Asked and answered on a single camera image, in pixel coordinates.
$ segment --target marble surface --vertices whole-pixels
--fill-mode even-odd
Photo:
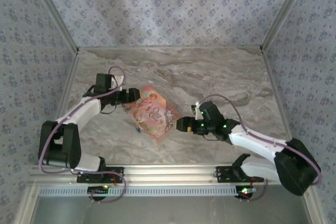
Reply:
[[[247,126],[264,134],[285,138],[275,97],[262,57],[257,50],[238,48],[93,49],[79,52],[69,108],[95,83],[96,74],[111,65],[125,69],[124,88],[150,84],[173,103],[183,116],[192,116],[190,105],[220,93],[233,100]],[[225,117],[237,119],[221,98],[212,101]],[[244,149],[213,142],[192,133],[173,131],[154,144],[138,133],[122,107],[110,115],[96,115],[80,132],[82,151],[103,156],[108,164],[223,163],[233,162]]]

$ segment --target metal frame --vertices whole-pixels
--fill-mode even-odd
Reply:
[[[41,186],[41,197],[88,197],[88,186]],[[95,192],[95,196],[118,197],[123,192],[123,186],[112,186],[105,191]],[[236,186],[128,186],[125,197],[174,197],[174,196],[238,196]]]
[[[268,29],[264,39],[261,43],[261,48],[263,52],[267,52],[273,40],[277,36],[281,26],[285,22],[289,12],[292,10],[296,0],[284,0],[275,19],[273,20],[270,28]]]
[[[283,124],[286,129],[287,136],[291,138],[287,119],[284,116],[284,109],[281,105],[280,96],[273,79],[270,74],[269,63],[267,58],[262,54],[265,66],[270,78],[270,82],[276,97],[277,105],[282,117]],[[69,91],[77,69],[78,57],[74,59],[71,71],[69,72],[66,88],[62,94],[62,99],[59,105],[58,114],[66,109]],[[213,176],[216,166],[230,166],[231,164],[183,164],[183,165],[162,165],[162,164],[139,164],[139,165],[123,165],[116,164],[114,166],[125,167],[125,178],[129,186],[220,186],[217,179]],[[59,168],[48,168],[50,170],[59,170]],[[79,185],[76,182],[77,177],[71,173],[46,175],[42,174],[37,166],[32,167],[32,172],[29,177],[28,186],[25,189],[24,195],[20,202],[15,222],[17,224],[27,224],[33,216],[36,203],[38,202],[38,193],[41,186],[74,186]],[[236,183],[227,185],[244,185],[244,183]],[[317,194],[316,187],[309,187],[304,194],[304,199],[307,204],[309,216],[312,223],[328,224],[326,215],[322,208],[321,200]]]
[[[285,126],[287,138],[292,139],[293,136],[290,132],[290,128],[289,128],[287,118],[285,117],[285,110],[282,106],[280,94],[278,92],[278,88],[277,88],[276,82],[274,80],[274,77],[271,74],[270,64],[268,62],[268,59],[267,59],[265,53],[261,52],[261,55],[263,56],[264,63],[265,63],[265,66],[266,66],[266,70],[267,70],[267,73],[268,73],[268,76],[269,76],[269,80],[270,80],[270,83],[271,83],[271,86],[272,86],[272,89],[273,89],[273,93],[275,94],[277,106],[278,106],[278,109],[280,111],[282,122]],[[307,189],[307,191],[304,194],[304,199],[306,201],[309,216],[310,216],[310,219],[311,219],[312,223],[314,223],[314,224],[315,223],[328,224],[326,213],[323,210],[321,199],[320,199],[320,196],[317,193],[316,186],[310,186]]]
[[[218,183],[213,173],[216,166],[230,166],[226,164],[194,164],[194,165],[162,165],[162,164],[143,164],[143,165],[114,165],[124,167],[124,177],[128,186],[202,186],[218,187],[223,185],[236,186],[246,183]],[[60,168],[48,167],[48,171],[57,171]],[[43,174],[38,166],[31,167],[31,174],[27,182],[27,188],[20,202],[16,214],[15,224],[30,223],[37,204],[38,195],[41,187],[44,186],[66,186],[67,188],[98,186],[102,184],[77,184],[77,176],[66,172],[63,174]],[[279,183],[270,182],[269,185],[279,185]]]
[[[77,46],[75,41],[73,40],[67,26],[65,25],[64,21],[62,20],[61,16],[59,15],[57,8],[55,7],[52,0],[41,0],[45,8],[47,9],[50,18],[54,21],[57,29],[61,33],[64,41],[66,42],[69,49],[73,52],[77,52]]]

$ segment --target gray marble floor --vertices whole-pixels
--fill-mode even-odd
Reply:
[[[107,72],[111,65],[125,69],[127,83],[124,88],[141,89],[150,84],[176,105],[183,116],[191,116],[190,105],[202,97],[220,93],[235,102],[251,129],[273,137],[286,137],[266,69],[257,50],[81,50],[68,107],[75,105],[95,83],[97,73]],[[227,102],[220,98],[212,101],[225,117],[237,118]],[[84,152],[103,156],[108,164],[222,163],[234,161],[244,151],[227,143],[207,141],[201,136],[176,130],[161,144],[154,144],[145,133],[136,131],[122,107],[110,115],[95,116],[80,132],[80,137]]]

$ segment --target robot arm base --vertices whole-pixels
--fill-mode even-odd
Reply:
[[[291,141],[287,142],[287,145],[304,154],[319,170],[321,170],[315,159],[300,140],[293,138]],[[276,153],[274,161],[281,184],[288,191],[298,196],[305,193],[318,175],[309,163],[288,149],[283,149],[282,152]]]
[[[46,121],[41,128],[38,158],[41,157],[44,145],[51,131],[56,127],[56,121]],[[63,143],[55,140],[63,137]],[[73,123],[63,124],[53,135],[43,159],[44,165],[75,169],[81,159],[78,126]]]

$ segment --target patterned wallpaper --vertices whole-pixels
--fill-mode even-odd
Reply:
[[[40,0],[0,0],[0,223],[11,223],[72,61]]]
[[[260,45],[283,0],[53,0],[79,47]]]
[[[267,52],[290,129],[323,171],[320,197],[336,223],[336,1],[297,0]]]

